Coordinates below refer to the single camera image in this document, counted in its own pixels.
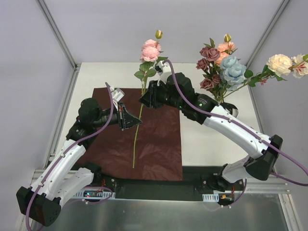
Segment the red paper flower wrapping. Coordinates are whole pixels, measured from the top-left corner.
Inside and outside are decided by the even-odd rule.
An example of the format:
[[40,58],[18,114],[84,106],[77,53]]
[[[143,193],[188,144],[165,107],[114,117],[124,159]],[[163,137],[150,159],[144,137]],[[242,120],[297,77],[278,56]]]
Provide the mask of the red paper flower wrapping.
[[142,124],[121,131],[108,126],[95,139],[79,164],[94,163],[106,175],[138,180],[182,180],[180,113],[164,105],[141,107],[141,89],[122,89],[122,102]]

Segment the pink artificial flower stem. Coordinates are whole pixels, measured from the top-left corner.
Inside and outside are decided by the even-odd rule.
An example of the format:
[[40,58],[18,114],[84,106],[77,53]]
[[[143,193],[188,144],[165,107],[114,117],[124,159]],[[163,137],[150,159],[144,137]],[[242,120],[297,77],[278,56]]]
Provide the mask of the pink artificial flower stem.
[[149,39],[145,41],[141,48],[141,64],[139,70],[134,74],[136,78],[141,81],[141,96],[146,92],[147,80],[149,77],[155,76],[157,71],[154,69],[154,65],[161,60],[160,39],[163,36],[161,30],[155,32],[155,39]]

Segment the mauve artificial flower stem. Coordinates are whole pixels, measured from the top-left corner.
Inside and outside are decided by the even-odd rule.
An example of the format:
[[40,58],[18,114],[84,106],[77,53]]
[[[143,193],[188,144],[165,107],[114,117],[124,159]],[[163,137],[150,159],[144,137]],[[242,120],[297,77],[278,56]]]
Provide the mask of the mauve artificial flower stem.
[[215,64],[220,57],[220,52],[217,50],[218,46],[212,38],[209,38],[209,44],[205,43],[204,47],[199,51],[201,59],[196,63],[196,69],[203,72],[204,79],[200,82],[200,89],[210,92],[217,101],[218,84],[221,79],[219,77],[220,67]]

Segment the dark green printed ribbon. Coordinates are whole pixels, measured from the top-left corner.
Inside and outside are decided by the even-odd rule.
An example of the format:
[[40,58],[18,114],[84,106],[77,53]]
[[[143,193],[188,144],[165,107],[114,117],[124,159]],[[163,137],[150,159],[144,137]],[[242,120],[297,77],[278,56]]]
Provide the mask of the dark green printed ribbon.
[[233,117],[238,116],[239,110],[234,104],[222,102],[220,105]]

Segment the light blue artificial flower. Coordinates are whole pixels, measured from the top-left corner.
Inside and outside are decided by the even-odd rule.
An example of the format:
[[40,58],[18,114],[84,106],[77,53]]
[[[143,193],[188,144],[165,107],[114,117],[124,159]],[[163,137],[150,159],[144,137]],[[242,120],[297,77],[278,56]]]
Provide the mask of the light blue artificial flower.
[[229,55],[221,60],[219,67],[221,81],[218,84],[217,100],[220,102],[226,92],[234,92],[244,84],[246,66],[240,64],[235,56]]

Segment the peach artificial flower stem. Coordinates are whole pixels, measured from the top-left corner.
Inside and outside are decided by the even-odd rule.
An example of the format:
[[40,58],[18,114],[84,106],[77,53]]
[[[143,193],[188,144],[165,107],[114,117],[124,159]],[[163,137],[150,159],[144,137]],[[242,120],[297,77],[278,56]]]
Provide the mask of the peach artificial flower stem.
[[217,48],[220,52],[220,57],[214,61],[215,64],[220,64],[224,58],[233,54],[237,50],[236,45],[231,40],[232,37],[230,34],[224,35],[224,41],[219,44]]

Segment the cream bud flower stem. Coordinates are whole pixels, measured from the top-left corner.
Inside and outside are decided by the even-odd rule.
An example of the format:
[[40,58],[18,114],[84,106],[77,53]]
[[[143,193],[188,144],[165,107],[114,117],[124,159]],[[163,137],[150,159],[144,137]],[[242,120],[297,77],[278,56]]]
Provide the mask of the cream bud flower stem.
[[239,91],[243,87],[255,87],[257,83],[265,84],[268,79],[277,81],[285,81],[284,76],[292,74],[295,78],[301,79],[308,76],[308,56],[299,54],[297,56],[288,57],[284,54],[275,54],[270,57],[264,65],[262,71],[257,74],[246,69],[244,74],[246,80],[244,84],[234,92],[229,92],[224,98]]

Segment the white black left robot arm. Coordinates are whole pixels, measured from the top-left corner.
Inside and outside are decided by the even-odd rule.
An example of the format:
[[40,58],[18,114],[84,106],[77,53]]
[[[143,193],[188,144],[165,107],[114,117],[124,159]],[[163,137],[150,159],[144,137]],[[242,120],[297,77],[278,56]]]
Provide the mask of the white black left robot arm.
[[74,194],[85,186],[97,187],[101,184],[101,174],[85,167],[80,167],[65,180],[73,165],[95,141],[98,132],[109,125],[126,130],[141,123],[140,119],[126,110],[122,102],[115,102],[112,108],[103,110],[94,98],[84,99],[76,121],[53,161],[28,188],[22,186],[17,191],[21,213],[42,226],[53,224],[62,207]]

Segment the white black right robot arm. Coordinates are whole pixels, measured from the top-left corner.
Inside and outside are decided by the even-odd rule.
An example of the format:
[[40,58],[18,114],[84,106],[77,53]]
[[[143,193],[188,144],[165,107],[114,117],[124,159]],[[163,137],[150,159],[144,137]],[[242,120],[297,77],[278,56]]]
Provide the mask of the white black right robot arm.
[[278,158],[282,138],[257,132],[211,97],[196,93],[191,80],[183,73],[176,73],[175,77],[176,82],[172,76],[167,78],[166,83],[150,81],[148,90],[139,98],[139,102],[148,108],[157,109],[163,105],[177,108],[188,119],[220,132],[248,154],[235,163],[224,164],[217,175],[206,181],[208,186],[224,192],[246,177],[266,181]]

